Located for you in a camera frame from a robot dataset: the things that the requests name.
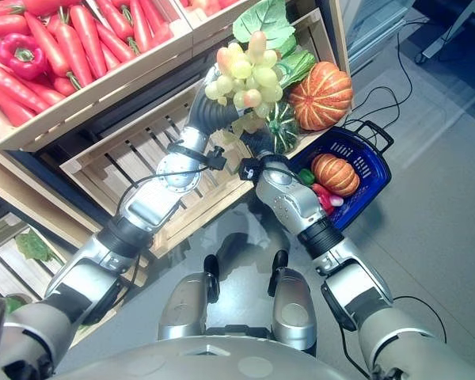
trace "basket handle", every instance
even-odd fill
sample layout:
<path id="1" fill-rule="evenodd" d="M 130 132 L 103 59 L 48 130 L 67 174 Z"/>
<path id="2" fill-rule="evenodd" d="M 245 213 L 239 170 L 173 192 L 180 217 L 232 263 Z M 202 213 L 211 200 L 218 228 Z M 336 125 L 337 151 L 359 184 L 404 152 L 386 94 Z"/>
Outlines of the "basket handle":
<path id="1" fill-rule="evenodd" d="M 363 123 L 361 123 L 360 127 L 358 127 L 355 130 L 355 133 L 358 134 L 359 131 L 363 129 L 364 127 L 369 127 L 371 130 L 375 131 L 375 134 L 382 136 L 383 139 L 387 141 L 387 144 L 381 150 L 378 151 L 380 152 L 380 154 L 384 154 L 386 150 L 388 150 L 390 146 L 394 144 L 394 139 L 392 138 L 392 136 L 389 135 L 383 128 L 380 128 L 377 124 L 373 123 L 370 120 L 366 120 Z M 362 135 L 360 136 L 371 144 L 371 141 L 369 139 L 367 139 L 366 137 Z"/>

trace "grape bunch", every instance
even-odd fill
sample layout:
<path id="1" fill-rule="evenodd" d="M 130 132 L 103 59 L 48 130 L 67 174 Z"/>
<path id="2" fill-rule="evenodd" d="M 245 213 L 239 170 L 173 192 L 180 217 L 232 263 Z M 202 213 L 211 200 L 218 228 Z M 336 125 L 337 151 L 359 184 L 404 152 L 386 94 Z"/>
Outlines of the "grape bunch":
<path id="1" fill-rule="evenodd" d="M 221 47 L 216 61 L 222 75 L 206 86 L 206 96 L 221 105 L 232 99 L 236 108 L 253 108 L 257 116 L 265 118 L 283 95 L 278 59 L 276 51 L 266 50 L 262 31 L 251 35 L 247 51 L 236 43 Z"/>

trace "orange pumpkin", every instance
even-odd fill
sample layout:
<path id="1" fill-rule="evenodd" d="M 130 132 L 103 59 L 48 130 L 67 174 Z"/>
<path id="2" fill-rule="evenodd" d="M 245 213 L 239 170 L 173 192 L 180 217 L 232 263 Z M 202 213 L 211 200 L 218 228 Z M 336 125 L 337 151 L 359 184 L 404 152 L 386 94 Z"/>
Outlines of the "orange pumpkin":
<path id="1" fill-rule="evenodd" d="M 351 196 L 359 187 L 359 175 L 352 165 L 333 154 L 316 156 L 311 171 L 319 184 L 337 196 Z"/>
<path id="2" fill-rule="evenodd" d="M 352 80 L 347 73 L 334 63 L 319 62 L 294 87 L 288 100 L 303 129 L 322 131 L 344 116 L 352 96 Z"/>

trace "pumpkin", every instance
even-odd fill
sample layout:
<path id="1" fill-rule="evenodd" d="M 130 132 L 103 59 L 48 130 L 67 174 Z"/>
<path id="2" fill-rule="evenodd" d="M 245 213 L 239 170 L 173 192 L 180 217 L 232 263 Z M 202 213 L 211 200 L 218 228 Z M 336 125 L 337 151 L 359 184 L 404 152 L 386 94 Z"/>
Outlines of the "pumpkin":
<path id="1" fill-rule="evenodd" d="M 293 150 L 298 143 L 298 122 L 294 117 L 294 108 L 286 101 L 275 103 L 266 121 L 273 136 L 274 153 L 285 154 Z"/>
<path id="2" fill-rule="evenodd" d="M 289 96 L 301 127 L 322 131 L 336 124 L 352 101 L 352 80 L 331 62 L 313 66 Z"/>
<path id="3" fill-rule="evenodd" d="M 334 154 L 319 154 L 311 162 L 317 182 L 337 196 L 351 196 L 359 187 L 359 175 L 352 165 Z"/>

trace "leafy green vegetable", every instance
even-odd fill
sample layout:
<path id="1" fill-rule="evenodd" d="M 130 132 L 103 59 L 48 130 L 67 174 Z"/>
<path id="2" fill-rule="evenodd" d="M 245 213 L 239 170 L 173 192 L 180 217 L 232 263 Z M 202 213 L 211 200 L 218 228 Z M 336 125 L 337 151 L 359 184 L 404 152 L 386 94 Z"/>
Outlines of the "leafy green vegetable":
<path id="1" fill-rule="evenodd" d="M 316 63 L 313 54 L 308 51 L 300 51 L 281 59 L 276 66 L 283 72 L 283 76 L 279 81 L 282 89 L 287 88 L 292 83 L 296 83 L 304 79 L 308 75 L 310 69 Z"/>
<path id="2" fill-rule="evenodd" d="M 262 0 L 248 8 L 232 25 L 239 42 L 249 42 L 253 32 L 261 30 L 268 42 L 267 49 L 276 49 L 294 33 L 287 20 L 284 0 Z"/>
<path id="3" fill-rule="evenodd" d="M 279 47 L 279 53 L 282 55 L 282 58 L 288 57 L 295 51 L 295 48 L 298 46 L 298 41 L 295 39 L 295 36 L 292 35 L 287 38 L 282 46 Z"/>
<path id="4" fill-rule="evenodd" d="M 25 255 L 26 259 L 50 261 L 55 256 L 55 253 L 33 230 L 27 234 L 17 235 L 15 240 L 17 249 Z"/>

